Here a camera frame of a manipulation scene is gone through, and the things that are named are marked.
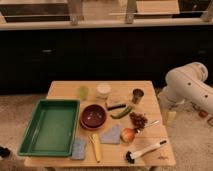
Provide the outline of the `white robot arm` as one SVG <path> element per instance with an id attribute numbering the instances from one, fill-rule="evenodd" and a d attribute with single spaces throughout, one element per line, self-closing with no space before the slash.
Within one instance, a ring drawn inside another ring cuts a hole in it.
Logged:
<path id="1" fill-rule="evenodd" d="M 208 78 L 206 66 L 192 62 L 170 70 L 165 77 L 166 86 L 158 94 L 164 109 L 189 100 L 213 115 L 213 88 L 205 84 Z"/>

